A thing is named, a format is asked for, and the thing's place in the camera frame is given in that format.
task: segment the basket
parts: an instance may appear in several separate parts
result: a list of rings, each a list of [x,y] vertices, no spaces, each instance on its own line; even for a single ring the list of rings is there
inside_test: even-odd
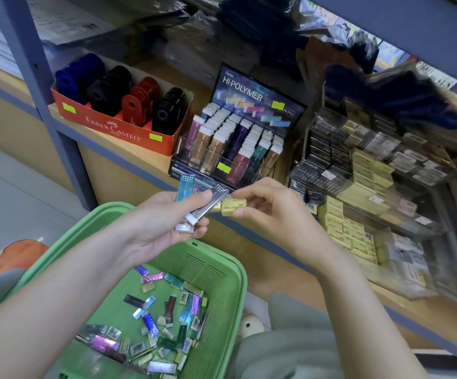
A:
[[[22,276],[7,298],[39,275],[57,258],[78,242],[102,229],[119,216],[133,209],[128,203],[106,203],[88,214],[76,226],[63,235]],[[239,321],[243,312],[247,289],[247,277],[241,263],[216,248],[199,241],[178,243],[159,254],[144,265],[150,274],[164,271],[181,280],[186,280],[204,290],[208,298],[209,318],[199,345],[190,350],[181,379],[222,379],[232,354]],[[142,320],[132,317],[135,308],[123,302],[126,294],[146,299],[150,295],[156,302],[149,308],[153,319],[164,313],[164,302],[171,293],[181,292],[172,288],[165,280],[157,281],[155,289],[146,294],[141,291],[140,274],[131,270],[109,293],[104,302],[92,315],[88,323],[112,325],[121,330],[122,337],[131,337],[131,345],[147,339],[142,337]],[[183,306],[176,304],[174,328],[177,336],[177,321]],[[100,355],[81,342],[73,340],[59,357],[61,373],[71,378],[142,378],[143,375],[125,369],[121,364]]]

